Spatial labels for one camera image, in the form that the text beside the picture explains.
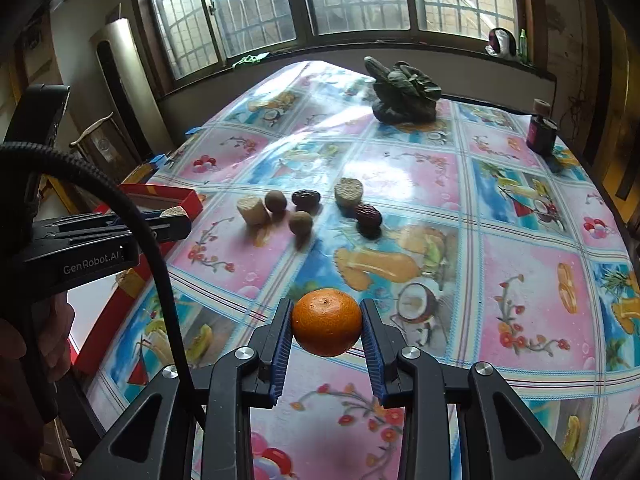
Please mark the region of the person's left hand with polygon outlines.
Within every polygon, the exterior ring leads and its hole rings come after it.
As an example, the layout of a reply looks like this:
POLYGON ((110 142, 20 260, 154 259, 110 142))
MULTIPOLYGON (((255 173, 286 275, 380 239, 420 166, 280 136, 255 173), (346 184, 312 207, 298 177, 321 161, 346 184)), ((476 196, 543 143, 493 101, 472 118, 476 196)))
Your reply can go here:
POLYGON ((67 292, 21 307, 1 307, 1 356, 17 361, 44 422, 58 414, 56 382, 70 370, 75 310, 67 292))

